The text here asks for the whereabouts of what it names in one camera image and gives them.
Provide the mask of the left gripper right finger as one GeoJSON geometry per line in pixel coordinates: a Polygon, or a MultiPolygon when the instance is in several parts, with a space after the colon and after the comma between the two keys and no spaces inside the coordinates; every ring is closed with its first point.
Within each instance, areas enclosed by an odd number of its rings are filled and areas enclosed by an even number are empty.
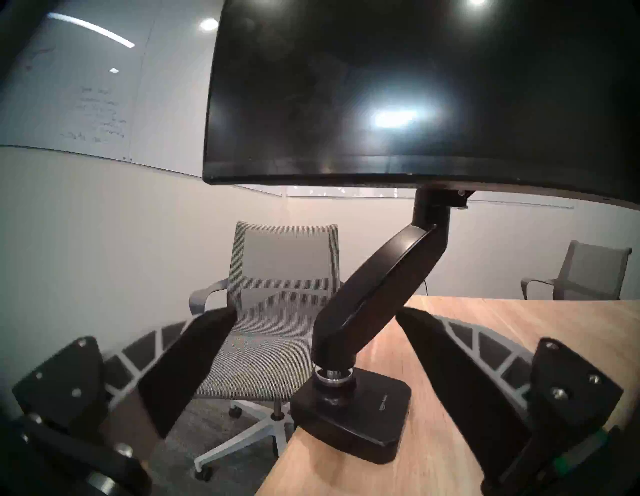
{"type": "Polygon", "coordinates": [[[534,352],[496,331],[404,307],[397,323],[481,467],[482,494],[571,494],[607,458],[623,389],[560,340],[534,352]]]}

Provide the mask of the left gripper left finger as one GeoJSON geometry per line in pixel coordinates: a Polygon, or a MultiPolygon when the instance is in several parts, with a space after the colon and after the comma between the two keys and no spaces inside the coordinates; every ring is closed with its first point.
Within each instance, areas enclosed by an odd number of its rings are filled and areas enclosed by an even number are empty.
{"type": "Polygon", "coordinates": [[[102,353],[93,336],[71,341],[13,386],[23,414],[89,444],[118,443],[146,459],[164,440],[211,371],[237,321],[216,308],[154,329],[102,353]]]}

